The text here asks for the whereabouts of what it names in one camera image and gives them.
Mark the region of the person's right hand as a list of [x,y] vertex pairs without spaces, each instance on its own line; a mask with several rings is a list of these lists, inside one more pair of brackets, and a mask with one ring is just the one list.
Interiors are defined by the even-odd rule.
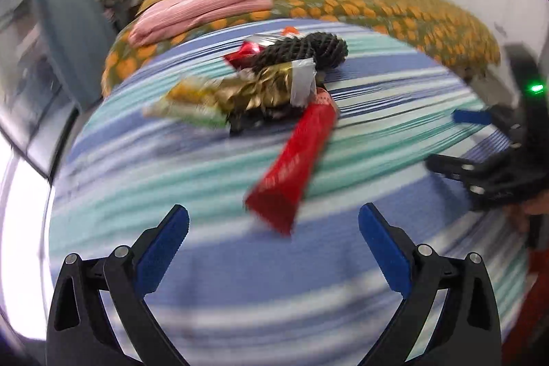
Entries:
[[515,229],[520,233],[527,233],[532,216],[549,213],[549,190],[544,190],[525,202],[506,205],[504,210]]

